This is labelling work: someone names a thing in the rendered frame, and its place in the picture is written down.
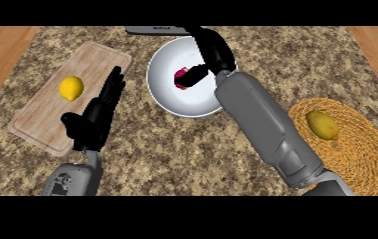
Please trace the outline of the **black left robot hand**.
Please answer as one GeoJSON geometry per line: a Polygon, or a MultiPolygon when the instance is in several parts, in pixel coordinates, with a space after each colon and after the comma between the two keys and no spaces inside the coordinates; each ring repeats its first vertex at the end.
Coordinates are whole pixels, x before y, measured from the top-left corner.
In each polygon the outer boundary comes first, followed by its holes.
{"type": "Polygon", "coordinates": [[[67,136],[74,140],[75,151],[99,151],[106,143],[115,107],[121,91],[126,87],[121,67],[115,66],[104,83],[99,96],[95,97],[81,115],[67,112],[61,121],[67,129],[67,136]]]}

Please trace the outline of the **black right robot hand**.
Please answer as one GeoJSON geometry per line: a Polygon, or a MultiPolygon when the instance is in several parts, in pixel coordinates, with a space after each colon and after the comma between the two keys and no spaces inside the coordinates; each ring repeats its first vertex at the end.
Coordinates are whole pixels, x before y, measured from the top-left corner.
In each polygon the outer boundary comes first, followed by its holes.
{"type": "Polygon", "coordinates": [[[201,26],[185,26],[185,30],[191,33],[199,49],[204,63],[189,69],[192,87],[208,75],[217,75],[223,70],[232,72],[236,69],[236,62],[229,45],[220,34],[201,26]]]}

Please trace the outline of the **pink cupcake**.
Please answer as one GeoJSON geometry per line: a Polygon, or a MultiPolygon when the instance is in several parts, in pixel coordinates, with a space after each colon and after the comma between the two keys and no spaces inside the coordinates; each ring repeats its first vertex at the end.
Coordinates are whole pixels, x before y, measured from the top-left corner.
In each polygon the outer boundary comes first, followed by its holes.
{"type": "Polygon", "coordinates": [[[185,90],[191,86],[191,77],[188,76],[189,69],[183,67],[174,73],[174,86],[185,90]]]}

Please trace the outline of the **white bowl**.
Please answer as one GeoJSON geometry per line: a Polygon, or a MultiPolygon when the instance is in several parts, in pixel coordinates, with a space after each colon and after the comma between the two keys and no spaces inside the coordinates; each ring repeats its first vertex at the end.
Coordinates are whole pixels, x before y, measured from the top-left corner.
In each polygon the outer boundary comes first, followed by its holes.
{"type": "Polygon", "coordinates": [[[228,76],[238,71],[222,38],[201,46],[198,39],[188,36],[160,48],[146,72],[148,89],[157,104],[173,115],[201,118],[222,109],[214,95],[220,68],[228,76]]]}

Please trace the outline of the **woven straw placemat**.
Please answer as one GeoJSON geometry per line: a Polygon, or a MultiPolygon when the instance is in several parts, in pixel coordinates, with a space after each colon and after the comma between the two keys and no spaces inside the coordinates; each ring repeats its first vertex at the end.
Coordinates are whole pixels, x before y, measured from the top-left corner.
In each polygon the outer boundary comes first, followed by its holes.
{"type": "Polygon", "coordinates": [[[378,196],[378,129],[344,103],[328,98],[300,100],[288,111],[304,141],[359,196],[378,196]],[[338,125],[338,140],[324,140],[312,132],[306,114],[328,114],[338,125]]]}

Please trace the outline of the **bright yellow lemon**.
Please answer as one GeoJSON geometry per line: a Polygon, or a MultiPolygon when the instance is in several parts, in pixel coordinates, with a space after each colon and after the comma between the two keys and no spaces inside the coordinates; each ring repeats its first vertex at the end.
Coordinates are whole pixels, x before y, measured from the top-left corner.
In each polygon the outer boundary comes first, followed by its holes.
{"type": "Polygon", "coordinates": [[[84,84],[78,77],[67,77],[59,85],[59,94],[68,100],[74,101],[84,91],[84,84]]]}

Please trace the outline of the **dark grey flat appliance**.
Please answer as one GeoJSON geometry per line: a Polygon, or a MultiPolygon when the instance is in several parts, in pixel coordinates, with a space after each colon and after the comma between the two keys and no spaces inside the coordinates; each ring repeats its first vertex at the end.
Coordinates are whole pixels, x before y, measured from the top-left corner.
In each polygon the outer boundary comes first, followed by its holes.
{"type": "Polygon", "coordinates": [[[176,26],[127,26],[126,32],[136,35],[186,36],[189,32],[176,26]]]}

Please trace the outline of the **dull yellow lemon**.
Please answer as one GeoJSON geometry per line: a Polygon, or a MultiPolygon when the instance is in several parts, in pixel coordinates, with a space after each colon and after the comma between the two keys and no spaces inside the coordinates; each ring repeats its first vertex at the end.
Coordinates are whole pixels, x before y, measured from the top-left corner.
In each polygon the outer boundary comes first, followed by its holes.
{"type": "Polygon", "coordinates": [[[306,115],[307,124],[315,135],[324,140],[337,140],[340,134],[340,128],[334,118],[319,112],[312,111],[306,115]]]}

